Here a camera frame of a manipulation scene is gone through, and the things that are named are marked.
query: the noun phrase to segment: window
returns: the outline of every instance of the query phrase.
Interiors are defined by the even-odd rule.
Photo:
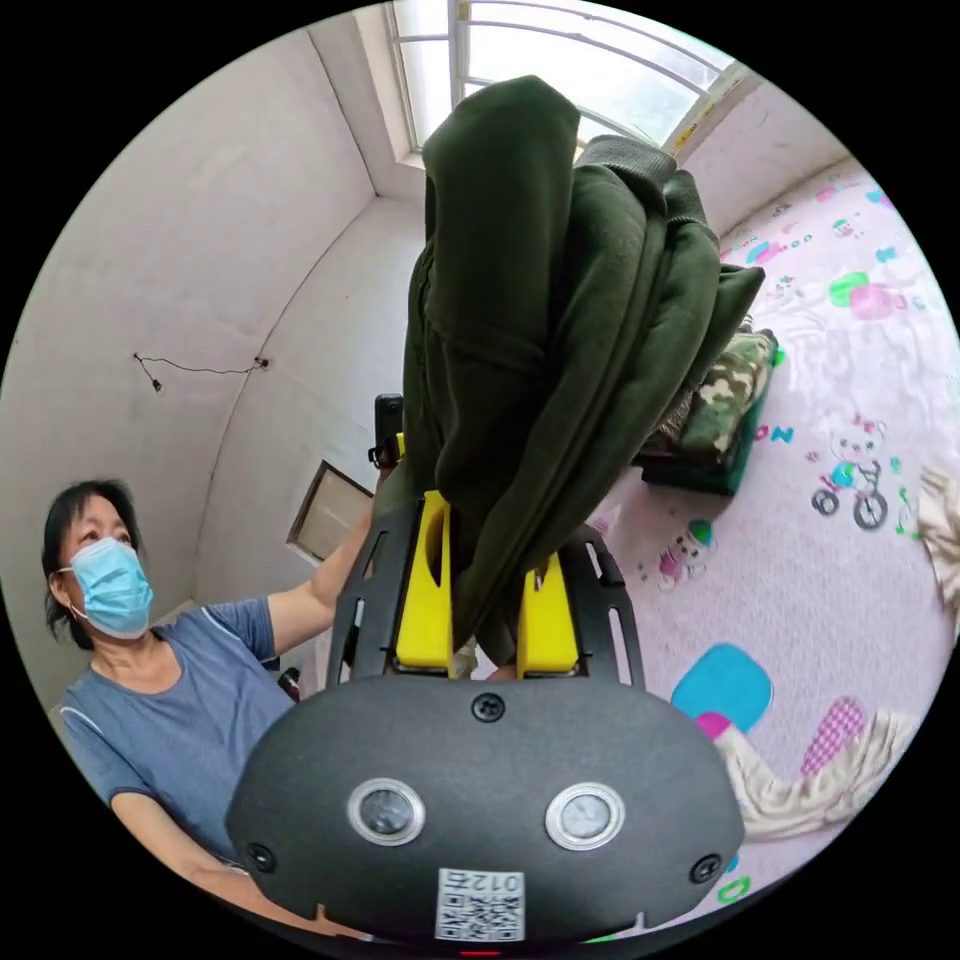
[[[417,150],[464,97],[536,74],[579,108],[579,149],[613,133],[675,154],[747,75],[679,30],[584,0],[394,0],[384,11]]]
[[[324,461],[314,477],[288,542],[326,560],[370,505],[373,494]]]

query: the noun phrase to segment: window frame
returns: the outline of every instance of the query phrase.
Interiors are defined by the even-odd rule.
[[[606,127],[612,133],[619,134],[623,137],[628,137],[632,140],[641,140],[651,143],[673,157],[677,155],[697,127],[713,112],[714,108],[722,100],[726,99],[733,92],[735,87],[752,75],[751,71],[737,60],[734,60],[723,70],[720,70],[714,64],[710,63],[710,61],[705,57],[695,53],[692,50],[686,49],[682,44],[658,37],[656,34],[651,33],[650,31],[643,30],[640,27],[635,27],[630,24],[625,24],[619,20],[613,20],[603,16],[590,16],[591,20],[609,23],[619,27],[620,29],[628,30],[631,33],[636,33],[640,36],[647,37],[665,47],[670,47],[673,50],[679,51],[684,56],[689,57],[692,60],[696,60],[698,63],[702,63],[712,70],[718,71],[718,76],[710,85],[709,89],[704,90],[692,80],[672,73],[666,67],[663,67],[657,63],[653,63],[646,58],[639,56],[638,54],[611,47],[608,44],[584,37],[579,34],[565,33],[563,31],[544,27],[536,27],[531,24],[502,23],[495,20],[473,20],[470,18],[470,9],[472,7],[483,6],[491,3],[515,7],[536,6],[546,10],[556,10],[563,13],[576,15],[576,11],[571,11],[567,7],[552,6],[544,3],[531,4],[529,2],[525,2],[525,0],[447,0],[447,22],[449,25],[447,33],[417,34],[415,36],[411,35],[402,37],[400,36],[400,27],[393,0],[386,0],[386,2],[381,4],[387,27],[394,72],[396,74],[397,83],[401,91],[400,99],[403,103],[404,120],[406,122],[407,135],[409,137],[410,149],[412,153],[420,155],[423,145],[420,143],[417,136],[416,124],[413,117],[411,91],[407,81],[407,72],[403,63],[403,53],[401,48],[407,43],[442,40],[446,40],[448,42],[448,50],[450,55],[450,104],[451,110],[453,110],[457,104],[464,99],[466,95],[467,84],[484,87],[489,86],[492,82],[483,77],[472,76],[466,69],[470,62],[469,28],[471,25],[528,30],[533,33],[542,33],[548,36],[563,37],[566,39],[575,40],[578,43],[584,43],[588,46],[593,46],[601,50],[607,50],[611,53],[611,55],[626,57],[629,60],[640,63],[648,69],[659,73],[661,76],[668,77],[674,82],[686,87],[688,90],[695,91],[697,93],[697,100],[674,126],[673,130],[671,130],[669,136],[662,144],[657,143],[652,137],[649,137],[645,134],[639,134],[636,130],[625,127],[623,124],[618,123],[616,120],[612,120],[603,114],[585,108],[580,104],[575,104],[582,117]],[[585,143],[580,143],[578,141],[579,149],[583,149],[584,146],[586,146]]]
[[[357,483],[356,480],[348,476],[342,470],[338,470],[329,461],[320,461],[320,467],[314,475],[313,480],[310,481],[310,486],[307,488],[307,494],[303,498],[300,508],[297,510],[297,515],[294,517],[293,525],[290,527],[290,533],[287,535],[287,546],[300,550],[308,557],[313,557],[313,559],[319,563],[323,563],[327,558],[318,556],[316,553],[314,553],[305,543],[300,540],[300,534],[303,530],[304,523],[306,523],[307,515],[310,513],[314,500],[316,500],[317,494],[320,491],[320,484],[323,482],[323,478],[328,473],[332,473],[338,479],[345,481],[360,493],[366,494],[367,499],[373,499],[373,491],[368,490],[365,486],[363,486],[363,484]]]

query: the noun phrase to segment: screw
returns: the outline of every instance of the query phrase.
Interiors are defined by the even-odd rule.
[[[708,853],[701,857],[690,870],[691,883],[707,883],[712,880],[719,872],[723,860],[715,853]]]
[[[261,873],[273,873],[277,861],[274,855],[262,844],[251,843],[247,847],[247,856]]]
[[[481,723],[496,723],[507,708],[495,693],[481,693],[470,709]]]

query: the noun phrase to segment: cartoon bicycle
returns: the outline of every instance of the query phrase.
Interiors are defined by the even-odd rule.
[[[843,480],[837,483],[836,478],[821,477],[825,484],[813,495],[814,510],[821,516],[832,517],[840,509],[840,498],[837,492],[844,487],[854,487],[856,499],[853,504],[853,519],[861,530],[878,530],[887,519],[889,508],[886,498],[877,489],[880,483],[880,462],[878,460],[867,464],[843,464],[847,468],[842,471]]]

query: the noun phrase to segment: qr code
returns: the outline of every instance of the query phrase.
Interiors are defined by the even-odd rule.
[[[522,873],[440,871],[437,940],[506,943],[523,940]]]

